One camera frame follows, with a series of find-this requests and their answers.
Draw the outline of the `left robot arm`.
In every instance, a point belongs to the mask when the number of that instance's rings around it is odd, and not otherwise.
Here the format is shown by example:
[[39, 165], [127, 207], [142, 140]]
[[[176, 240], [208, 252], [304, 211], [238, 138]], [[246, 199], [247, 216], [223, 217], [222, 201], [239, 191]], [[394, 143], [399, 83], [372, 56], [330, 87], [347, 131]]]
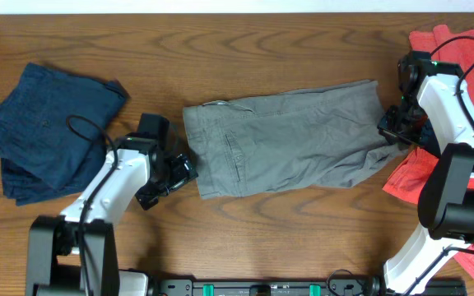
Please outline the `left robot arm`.
[[84, 192], [57, 216], [30, 227], [28, 295], [157, 295], [142, 271], [119, 268], [114, 227], [131, 200], [143, 210], [198, 175], [185, 154], [166, 151], [170, 121], [142, 114], [137, 130], [110, 142], [103, 166]]

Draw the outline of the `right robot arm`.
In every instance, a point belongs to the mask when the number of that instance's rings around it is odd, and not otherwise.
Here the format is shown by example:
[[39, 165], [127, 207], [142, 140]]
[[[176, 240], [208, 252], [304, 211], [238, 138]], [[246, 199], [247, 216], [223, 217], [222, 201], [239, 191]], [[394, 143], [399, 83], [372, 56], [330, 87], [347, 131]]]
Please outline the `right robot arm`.
[[400, 105], [381, 119], [391, 143], [424, 146], [437, 155], [417, 203], [419, 224], [383, 266], [385, 288], [420, 295], [456, 253], [474, 244], [474, 105], [459, 65], [411, 51], [397, 64]]

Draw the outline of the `grey cargo shorts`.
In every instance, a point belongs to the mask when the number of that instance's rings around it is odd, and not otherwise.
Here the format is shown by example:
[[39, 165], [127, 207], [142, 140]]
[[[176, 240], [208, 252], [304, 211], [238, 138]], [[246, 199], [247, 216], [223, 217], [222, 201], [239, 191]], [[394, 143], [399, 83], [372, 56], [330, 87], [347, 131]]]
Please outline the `grey cargo shorts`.
[[377, 81], [217, 100], [183, 110], [201, 198], [350, 188], [406, 153], [377, 125]]

